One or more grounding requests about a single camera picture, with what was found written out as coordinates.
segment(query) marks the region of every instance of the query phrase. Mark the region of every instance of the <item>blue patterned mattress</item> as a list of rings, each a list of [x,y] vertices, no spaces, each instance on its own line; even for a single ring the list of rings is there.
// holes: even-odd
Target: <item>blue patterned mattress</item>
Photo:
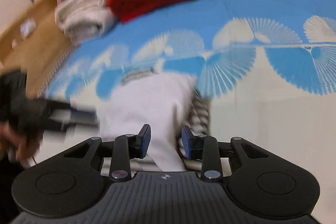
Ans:
[[[249,73],[256,47],[274,71],[306,92],[336,91],[333,0],[196,0],[157,10],[84,42],[49,85],[66,98],[96,80],[107,100],[129,71],[198,76],[202,96],[220,97]]]

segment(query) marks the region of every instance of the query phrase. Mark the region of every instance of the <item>black object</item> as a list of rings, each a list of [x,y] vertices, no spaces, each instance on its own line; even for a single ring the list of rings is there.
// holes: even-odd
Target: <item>black object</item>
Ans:
[[[319,195],[308,171],[244,140],[217,142],[182,129],[188,158],[202,159],[195,172],[137,172],[129,160],[143,158],[150,126],[114,142],[86,140],[24,172],[12,195],[24,211],[13,223],[317,223],[310,215]],[[109,177],[100,175],[112,157]],[[220,157],[232,175],[223,177]]]
[[[0,160],[0,224],[9,223],[20,213],[11,195],[11,187],[23,170],[19,163],[11,163],[7,155]]]
[[[18,133],[28,140],[44,130],[66,132],[76,125],[98,127],[95,111],[80,111],[68,102],[44,98],[26,98],[27,75],[14,70],[0,76],[0,122],[9,121]],[[70,122],[58,122],[50,116],[55,110],[69,110]]]

